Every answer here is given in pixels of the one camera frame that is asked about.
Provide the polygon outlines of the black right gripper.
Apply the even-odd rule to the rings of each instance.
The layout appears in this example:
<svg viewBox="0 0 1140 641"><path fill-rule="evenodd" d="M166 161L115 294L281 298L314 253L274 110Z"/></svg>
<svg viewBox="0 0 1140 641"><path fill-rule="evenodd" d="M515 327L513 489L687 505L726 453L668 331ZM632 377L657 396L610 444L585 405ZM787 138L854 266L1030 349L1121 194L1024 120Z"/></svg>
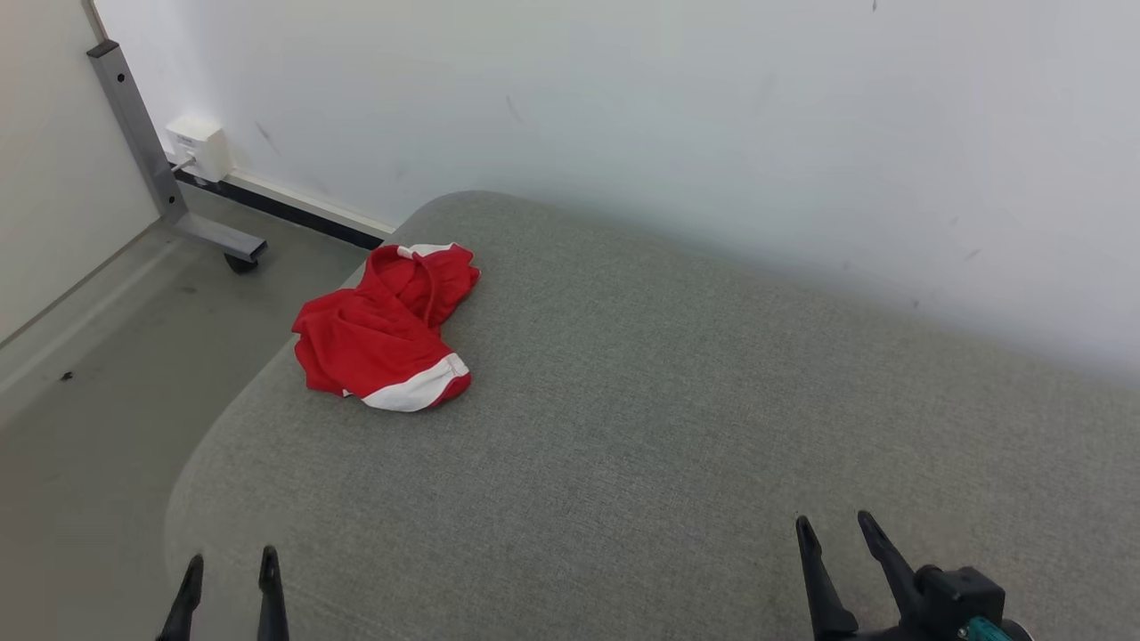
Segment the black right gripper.
<svg viewBox="0 0 1140 641"><path fill-rule="evenodd" d="M868 510L858 512L860 532L868 544L868 551L883 569L883 576L891 590L895 605L899 609L899 624L915 624L923 605L923 597L917 591L917 574L909 567L883 528ZM803 585L806 589L811 610L811 633L815 640L962 640L964 626L956 628L907 628L896 625L891 628L860 630L854 612L842 608L834 584L826 573L822 545L819 544L807 516L795 519L795 538L801 553Z"/></svg>

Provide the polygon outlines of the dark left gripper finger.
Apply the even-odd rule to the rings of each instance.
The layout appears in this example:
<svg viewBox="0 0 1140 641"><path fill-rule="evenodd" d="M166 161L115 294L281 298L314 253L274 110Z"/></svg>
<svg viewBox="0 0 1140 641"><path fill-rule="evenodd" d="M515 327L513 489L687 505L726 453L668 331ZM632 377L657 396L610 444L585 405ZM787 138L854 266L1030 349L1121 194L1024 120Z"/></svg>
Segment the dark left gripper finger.
<svg viewBox="0 0 1140 641"><path fill-rule="evenodd" d="M204 579L204 557L192 555L184 573L182 584L176 592L170 610L166 614L166 623L160 628L158 641L187 641L192 640L192 618L199 607L202 597L202 584Z"/></svg>
<svg viewBox="0 0 1140 641"><path fill-rule="evenodd" d="M288 612L280 583L280 559L276 547L264 545L259 569L261 605L259 641L290 641Z"/></svg>

